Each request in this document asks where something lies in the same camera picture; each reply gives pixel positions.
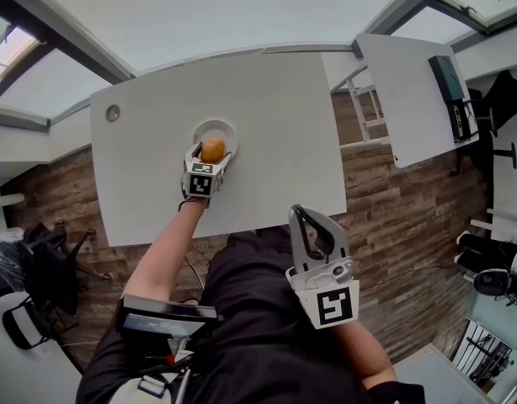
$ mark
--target plate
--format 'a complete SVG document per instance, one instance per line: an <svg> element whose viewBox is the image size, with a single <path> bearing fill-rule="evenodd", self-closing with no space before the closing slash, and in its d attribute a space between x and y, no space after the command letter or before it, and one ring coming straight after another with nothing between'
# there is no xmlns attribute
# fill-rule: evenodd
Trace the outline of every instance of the plate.
<svg viewBox="0 0 517 404"><path fill-rule="evenodd" d="M238 149L236 131L226 121L205 121L195 129L191 141L193 144L196 144L197 142L206 141L213 137L222 138L225 142L225 153L231 152L232 159L236 156L236 151Z"/></svg>

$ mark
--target wooden floor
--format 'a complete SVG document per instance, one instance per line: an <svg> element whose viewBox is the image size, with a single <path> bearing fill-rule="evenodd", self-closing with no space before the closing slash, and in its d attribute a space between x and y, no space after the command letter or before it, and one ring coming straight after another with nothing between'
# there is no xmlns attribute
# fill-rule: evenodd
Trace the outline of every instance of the wooden floor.
<svg viewBox="0 0 517 404"><path fill-rule="evenodd" d="M365 111L372 112L370 101L363 99ZM360 140L349 96L335 94L333 104L340 141ZM471 218L484 217L486 188L481 175L466 162L463 173L451 178L454 166L455 153L450 152L399 170L389 146L343 157L348 213L335 219L346 229L355 275L361 282L360 318L393 361L429 342L451 356L466 326L471 286L456 268L411 272L449 265L456 253L456 236ZM86 229L96 230L97 236L84 244L79 258L113 279L97 282L79 274L88 285L88 291L80 294L80 325L62 338L65 343L99 340L147 246L108 247L90 148L31 169L7 183L3 192L26 196L23 205L5 208L12 226L39 221L52 226L64 220L70 243ZM189 246L187 256L203 277L209 260L226 240L227 236L200 238ZM187 265L173 294L177 300L200 296L196 277ZM68 347L81 366L88 363L94 348L95 344Z"/></svg>

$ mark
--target orange fruit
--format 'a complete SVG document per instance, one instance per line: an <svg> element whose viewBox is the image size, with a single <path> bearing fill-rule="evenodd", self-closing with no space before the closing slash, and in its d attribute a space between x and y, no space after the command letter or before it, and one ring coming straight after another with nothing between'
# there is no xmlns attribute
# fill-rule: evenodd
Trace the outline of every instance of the orange fruit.
<svg viewBox="0 0 517 404"><path fill-rule="evenodd" d="M225 142L221 138L210 138L202 143L200 160L203 163L217 163L225 155Z"/></svg>

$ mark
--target clear plastic wrap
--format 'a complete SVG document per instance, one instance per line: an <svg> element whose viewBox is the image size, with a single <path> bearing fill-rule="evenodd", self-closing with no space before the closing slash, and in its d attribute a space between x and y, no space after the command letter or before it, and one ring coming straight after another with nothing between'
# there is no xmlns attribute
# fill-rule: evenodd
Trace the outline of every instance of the clear plastic wrap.
<svg viewBox="0 0 517 404"><path fill-rule="evenodd" d="M15 292L24 290L24 271L21 266L23 229L12 227L0 232L0 275Z"/></svg>

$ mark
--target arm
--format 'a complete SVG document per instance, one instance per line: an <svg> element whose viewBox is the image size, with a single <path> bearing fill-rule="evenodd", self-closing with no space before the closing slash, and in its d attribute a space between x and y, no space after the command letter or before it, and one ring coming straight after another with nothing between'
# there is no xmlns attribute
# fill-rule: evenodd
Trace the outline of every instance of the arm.
<svg viewBox="0 0 517 404"><path fill-rule="evenodd" d="M170 299L174 280L205 206L205 200L182 205L133 271L124 294L153 300Z"/></svg>
<svg viewBox="0 0 517 404"><path fill-rule="evenodd" d="M386 350L361 323L349 322L332 330L366 389L387 381L397 381Z"/></svg>

